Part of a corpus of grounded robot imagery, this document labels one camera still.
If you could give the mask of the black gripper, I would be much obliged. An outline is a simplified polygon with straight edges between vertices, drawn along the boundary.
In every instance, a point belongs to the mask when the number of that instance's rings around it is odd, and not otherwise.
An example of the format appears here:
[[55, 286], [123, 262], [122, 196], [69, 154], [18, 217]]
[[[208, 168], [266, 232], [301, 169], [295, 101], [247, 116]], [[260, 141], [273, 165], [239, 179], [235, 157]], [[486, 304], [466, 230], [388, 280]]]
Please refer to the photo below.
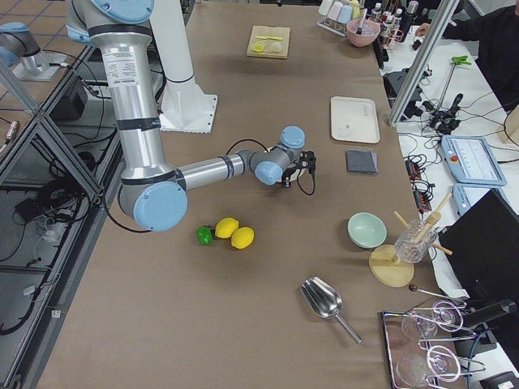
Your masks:
[[[311, 175], [312, 182], [315, 185], [315, 171], [316, 171], [316, 158], [313, 151], [302, 151], [299, 159], [294, 162], [302, 172], [307, 172]], [[281, 183], [282, 187], [291, 187], [291, 182], [284, 181]]]

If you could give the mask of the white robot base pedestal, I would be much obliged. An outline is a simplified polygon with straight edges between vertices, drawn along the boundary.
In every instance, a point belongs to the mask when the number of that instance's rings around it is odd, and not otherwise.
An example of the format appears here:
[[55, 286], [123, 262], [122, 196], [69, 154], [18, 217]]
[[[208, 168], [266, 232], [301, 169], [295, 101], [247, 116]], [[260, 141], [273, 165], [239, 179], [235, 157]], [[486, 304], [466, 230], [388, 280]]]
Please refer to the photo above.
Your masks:
[[217, 96], [204, 93], [195, 80], [181, 3], [155, 1], [150, 23], [166, 81], [161, 98], [161, 128], [210, 133]]

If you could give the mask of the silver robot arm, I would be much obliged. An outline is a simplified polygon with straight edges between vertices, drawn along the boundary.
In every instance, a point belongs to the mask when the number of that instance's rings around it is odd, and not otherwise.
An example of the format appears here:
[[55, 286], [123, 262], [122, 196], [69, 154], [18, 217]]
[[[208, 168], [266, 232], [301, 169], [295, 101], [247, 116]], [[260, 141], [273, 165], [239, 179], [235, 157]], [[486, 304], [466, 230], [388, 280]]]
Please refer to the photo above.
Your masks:
[[241, 150], [176, 168], [165, 159], [163, 130], [208, 133], [217, 97], [195, 81], [177, 1], [69, 1], [71, 39], [101, 51], [126, 168], [119, 205], [142, 232], [173, 228], [187, 192], [252, 173], [266, 184], [302, 166], [306, 136], [296, 126], [264, 152]]

